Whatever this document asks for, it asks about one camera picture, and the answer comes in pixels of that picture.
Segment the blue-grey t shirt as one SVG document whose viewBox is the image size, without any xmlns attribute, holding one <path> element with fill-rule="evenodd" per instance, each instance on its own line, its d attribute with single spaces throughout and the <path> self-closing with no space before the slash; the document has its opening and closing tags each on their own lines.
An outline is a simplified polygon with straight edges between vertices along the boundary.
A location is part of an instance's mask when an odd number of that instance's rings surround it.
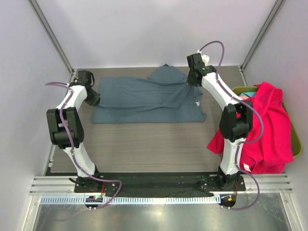
<svg viewBox="0 0 308 231">
<path fill-rule="evenodd" d="M 103 77 L 93 124 L 203 122 L 202 92 L 187 74 L 167 64 L 144 77 Z"/>
</svg>

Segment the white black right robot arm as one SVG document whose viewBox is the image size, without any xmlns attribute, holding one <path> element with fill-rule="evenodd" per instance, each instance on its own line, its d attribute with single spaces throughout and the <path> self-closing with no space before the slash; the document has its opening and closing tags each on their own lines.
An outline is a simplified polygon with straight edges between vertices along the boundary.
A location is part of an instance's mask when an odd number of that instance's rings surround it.
<svg viewBox="0 0 308 231">
<path fill-rule="evenodd" d="M 208 65 L 209 57 L 200 52 L 187 56 L 187 84 L 203 87 L 222 109 L 219 131 L 224 139 L 223 158 L 218 167 L 217 183 L 232 189 L 240 180 L 239 161 L 248 133 L 252 130 L 253 112 L 221 79 L 216 68 Z"/>
</svg>

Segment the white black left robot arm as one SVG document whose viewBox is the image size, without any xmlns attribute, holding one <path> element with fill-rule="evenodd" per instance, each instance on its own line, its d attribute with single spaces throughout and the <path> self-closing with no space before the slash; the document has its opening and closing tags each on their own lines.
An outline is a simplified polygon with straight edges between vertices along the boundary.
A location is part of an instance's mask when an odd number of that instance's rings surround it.
<svg viewBox="0 0 308 231">
<path fill-rule="evenodd" d="M 65 88 L 67 94 L 54 109 L 46 112 L 49 134 L 52 144 L 63 150 L 73 162 L 77 170 L 77 178 L 69 180 L 75 184 L 75 192 L 98 192 L 102 183 L 97 181 L 99 172 L 90 160 L 84 146 L 84 129 L 78 114 L 83 102 L 97 106 L 100 94 L 93 86 L 94 74 L 87 70 L 77 72 L 70 83 L 49 82 L 46 86 Z"/>
</svg>

